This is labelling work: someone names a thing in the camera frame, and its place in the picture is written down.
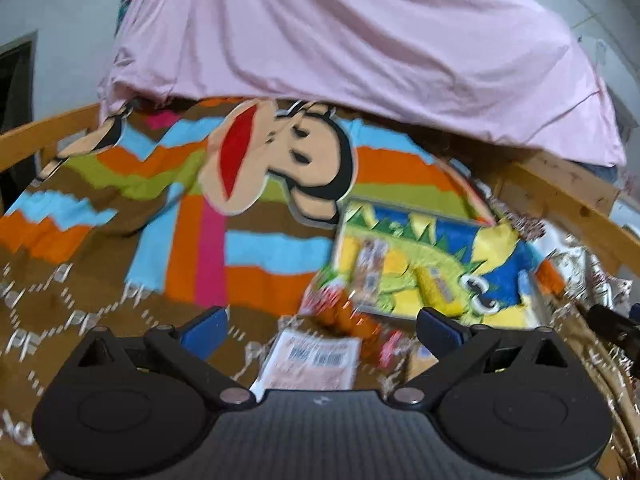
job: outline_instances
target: snack package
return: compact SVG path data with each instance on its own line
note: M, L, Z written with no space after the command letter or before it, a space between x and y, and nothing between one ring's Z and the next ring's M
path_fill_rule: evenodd
M465 307L455 298L436 267L415 267L414 276L424 304L447 317L464 314Z
M331 267L323 267L313 277L302 297L298 314L316 316L321 308L338 302L346 284Z
M394 368L406 354L409 339L404 332L359 312L346 291L342 292L338 301L323 305L316 320L335 333L360 338L361 360L381 370Z
M351 390L359 354L358 338L325 339L285 329L273 345L251 391L260 400L270 388Z
M351 301L375 307L378 300L380 277L385 265L389 244L384 240L366 238L358 253L351 277Z

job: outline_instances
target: receipt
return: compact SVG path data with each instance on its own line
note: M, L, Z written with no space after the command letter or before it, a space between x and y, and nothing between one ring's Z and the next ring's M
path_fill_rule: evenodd
M358 368L360 339L325 339L286 329L280 333L251 391L351 390Z

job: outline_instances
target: pink stripe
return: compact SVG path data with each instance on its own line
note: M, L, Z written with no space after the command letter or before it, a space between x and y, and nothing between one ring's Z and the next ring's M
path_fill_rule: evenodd
M225 217L206 200L200 220L196 303L204 307L226 306Z
M180 115L171 110L162 110L157 114L149 115L146 118L146 124L153 130L159 130L160 128L171 128L175 123L180 120Z

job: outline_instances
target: metal screw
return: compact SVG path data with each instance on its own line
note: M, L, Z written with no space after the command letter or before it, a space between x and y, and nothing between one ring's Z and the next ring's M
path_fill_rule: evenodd
M251 400L251 392L244 388L227 388L220 394L220 400L225 404L244 404Z
M400 388L394 393L394 399L403 404L417 404L424 399L424 392L418 388Z

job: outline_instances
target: orange stripe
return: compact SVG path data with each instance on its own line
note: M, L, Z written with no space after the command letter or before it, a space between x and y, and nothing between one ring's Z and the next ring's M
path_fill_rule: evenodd
M201 106L213 107L221 105L223 103L241 103L242 101L245 101L244 97L212 97L209 99L204 99L198 102L198 104Z
M207 139L190 142L184 146L165 148L157 146L146 160L138 160L121 146L114 146L96 155L97 160L118 174L152 177L164 171L175 170L184 164L191 153L205 149Z
M441 191L458 192L459 187L434 164L426 164L411 153L358 148L359 184L431 184Z
M24 247L33 258L62 264L71 259L90 230L90 226L80 225L60 231L51 218L32 224L16 211L0 219L0 243L11 252Z
M202 200L202 195L186 195L180 204L164 288L172 300L194 302Z
M436 164L438 167L447 175L449 175L454 186L458 186L458 193L460 196L466 196L466 201L470 205L471 209L474 210L476 216L473 220L477 222L482 222L486 225L495 226L497 222L495 221L495 216L491 212L489 206L480 198L476 190L474 190L471 185L465 180L458 170L451 167L444 160L440 160L436 158Z
M549 260L542 260L538 270L536 270L536 278L543 294L561 296L564 292L566 286L564 278Z
M258 267L227 267L226 293L231 305L242 305L275 316L295 314L312 272L283 276Z

